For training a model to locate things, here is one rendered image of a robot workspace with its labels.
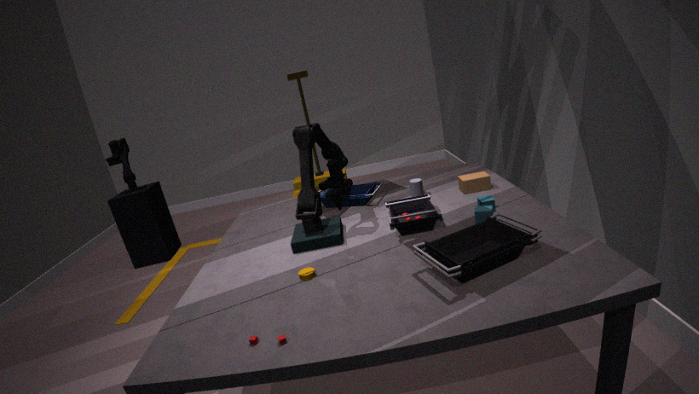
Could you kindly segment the yellow flat disc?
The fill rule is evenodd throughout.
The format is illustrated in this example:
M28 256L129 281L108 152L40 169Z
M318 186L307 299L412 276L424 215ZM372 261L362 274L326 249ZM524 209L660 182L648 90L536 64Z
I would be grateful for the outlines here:
M310 281L315 277L315 271L313 268L308 267L300 270L299 276L301 281Z

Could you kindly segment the small teal block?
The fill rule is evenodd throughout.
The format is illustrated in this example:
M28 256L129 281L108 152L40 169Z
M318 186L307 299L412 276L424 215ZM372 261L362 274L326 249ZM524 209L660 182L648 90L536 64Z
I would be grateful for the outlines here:
M495 199L490 194L484 195L484 196L478 196L477 197L477 206L492 206L493 211L496 211Z
M492 206L476 206L475 208L475 223L481 223L486 220L486 217L493 216Z

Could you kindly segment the tan rectangular box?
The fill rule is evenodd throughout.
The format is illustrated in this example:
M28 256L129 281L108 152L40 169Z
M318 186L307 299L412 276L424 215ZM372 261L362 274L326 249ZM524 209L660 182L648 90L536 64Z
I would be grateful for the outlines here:
M490 175L485 171L469 175L461 175L459 178L459 189L463 194L475 193L491 189Z

